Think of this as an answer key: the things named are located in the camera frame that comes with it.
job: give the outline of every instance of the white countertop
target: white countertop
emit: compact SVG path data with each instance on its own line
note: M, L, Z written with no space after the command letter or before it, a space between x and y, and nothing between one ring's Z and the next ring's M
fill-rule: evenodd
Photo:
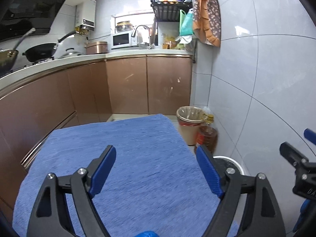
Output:
M175 55L190 55L186 50L163 50L163 49L139 49L139 50L118 50L112 51L107 54L93 54L93 55L82 55L71 58L57 59L53 61L43 62L41 64L36 64L29 66L24 69L15 71L9 75L0 78L0 90L31 75L37 74L39 72L64 66L67 64L78 63L78 62L89 62L92 60L101 60L107 58L115 58L121 56L132 56L132 55L154 55L154 54L175 54Z

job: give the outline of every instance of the faucet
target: faucet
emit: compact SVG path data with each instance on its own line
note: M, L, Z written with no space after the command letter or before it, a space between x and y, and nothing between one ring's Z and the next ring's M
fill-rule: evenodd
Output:
M139 27L144 27L144 28L146 28L148 30L148 35L149 35L149 46L148 46L148 49L151 49L152 48L152 43L151 43L151 39L150 39L150 29L149 29L148 26L146 26L146 25L138 25L138 26L134 27L133 32L132 32L132 37L136 36L136 31L137 31L137 28L139 28Z

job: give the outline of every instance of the bottle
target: bottle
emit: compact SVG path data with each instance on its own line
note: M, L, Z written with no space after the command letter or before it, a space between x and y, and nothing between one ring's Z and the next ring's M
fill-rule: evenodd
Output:
M196 153L196 149L200 145L204 144L207 149L213 154L217 145L217 136L218 131L214 125L214 115L209 114L198 129L194 152Z

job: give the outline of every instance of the pan handle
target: pan handle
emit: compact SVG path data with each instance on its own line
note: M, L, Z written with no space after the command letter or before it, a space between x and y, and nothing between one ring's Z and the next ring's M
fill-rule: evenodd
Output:
M58 39L58 43L64 41L67 37L70 37L70 36L74 35L75 33L76 33L76 30L71 31L70 33L68 33L64 37L62 37L61 39Z
M16 50L16 48L18 48L18 46L20 45L20 43L27 37L29 36L30 34L32 34L33 32L35 32L35 28L31 28L29 31L27 31L21 38L20 40L16 43L16 45L13 47L12 51L9 52L8 56L9 57L12 57L13 55L13 52Z

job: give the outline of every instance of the apron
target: apron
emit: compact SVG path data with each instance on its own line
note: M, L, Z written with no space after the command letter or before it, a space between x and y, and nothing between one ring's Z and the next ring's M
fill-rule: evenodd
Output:
M195 0L193 31L202 43L220 47L221 14L217 0Z

